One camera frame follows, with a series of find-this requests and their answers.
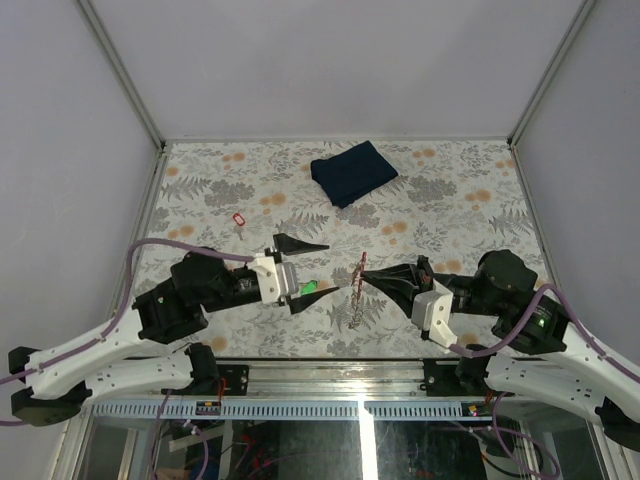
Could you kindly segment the steel key holder red handle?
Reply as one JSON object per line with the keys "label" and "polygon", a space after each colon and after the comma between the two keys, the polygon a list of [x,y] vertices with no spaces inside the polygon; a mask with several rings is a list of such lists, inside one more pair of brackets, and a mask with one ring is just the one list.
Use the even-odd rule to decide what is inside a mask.
{"label": "steel key holder red handle", "polygon": [[352,309],[352,314],[350,320],[347,323],[347,328],[352,330],[356,329],[362,322],[362,289],[363,289],[363,278],[362,274],[366,269],[367,263],[367,253],[363,252],[359,261],[357,262],[352,275],[351,275],[351,297],[350,297],[350,305]]}

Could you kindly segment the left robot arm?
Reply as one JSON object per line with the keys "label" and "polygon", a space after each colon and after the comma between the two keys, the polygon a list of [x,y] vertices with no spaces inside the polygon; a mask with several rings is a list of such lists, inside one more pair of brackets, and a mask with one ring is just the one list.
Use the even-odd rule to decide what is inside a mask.
{"label": "left robot arm", "polygon": [[288,259],[322,247],[286,234],[274,235],[272,247],[252,255],[143,238],[126,259],[148,245],[184,251],[168,279],[133,297],[127,267],[122,300],[110,320],[49,349],[21,346],[9,352],[10,374],[1,382],[23,386],[12,394],[13,417],[3,426],[54,425],[98,400],[145,391],[222,397],[226,382],[212,348],[191,339],[207,327],[206,314],[257,303],[298,314],[329,293],[301,294]]}

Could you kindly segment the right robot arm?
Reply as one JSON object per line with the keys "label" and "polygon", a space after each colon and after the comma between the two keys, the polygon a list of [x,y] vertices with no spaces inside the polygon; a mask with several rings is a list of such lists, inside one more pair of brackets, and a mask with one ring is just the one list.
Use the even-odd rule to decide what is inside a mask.
{"label": "right robot arm", "polygon": [[639,367],[601,342],[562,292],[510,250],[484,254],[471,276],[441,274],[427,257],[364,271],[424,340],[459,357],[458,387],[532,398],[639,448]]}

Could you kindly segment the key with green tag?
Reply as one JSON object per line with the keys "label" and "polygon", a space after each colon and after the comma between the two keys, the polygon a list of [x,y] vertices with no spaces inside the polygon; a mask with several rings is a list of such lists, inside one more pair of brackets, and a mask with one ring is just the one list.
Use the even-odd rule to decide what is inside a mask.
{"label": "key with green tag", "polygon": [[306,282],[306,283],[301,285],[300,294],[302,296],[309,295],[311,293],[316,292],[317,290],[318,290],[318,281],[317,280],[311,280],[311,281]]}

